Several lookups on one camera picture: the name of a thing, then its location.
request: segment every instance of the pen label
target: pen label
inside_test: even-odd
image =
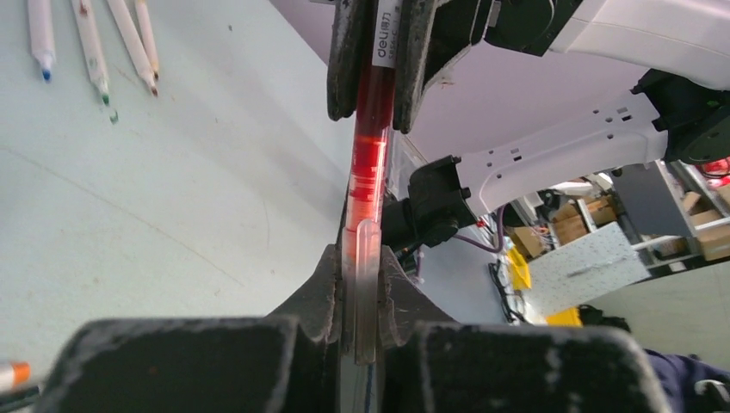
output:
[[[373,41],[373,66],[395,68],[403,0],[379,0]]]

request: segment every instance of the purple cable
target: purple cable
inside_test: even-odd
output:
[[[473,239],[469,237],[464,237],[463,235],[456,234],[454,235],[454,238],[460,239],[461,241],[464,241],[465,243],[470,243],[471,245],[481,248],[484,251],[491,252],[493,254],[499,254],[502,252],[502,249],[504,248],[504,225],[502,225],[502,218],[504,216],[504,205],[500,206],[497,209],[497,246],[492,248],[490,246],[484,245],[478,241],[474,241]]]

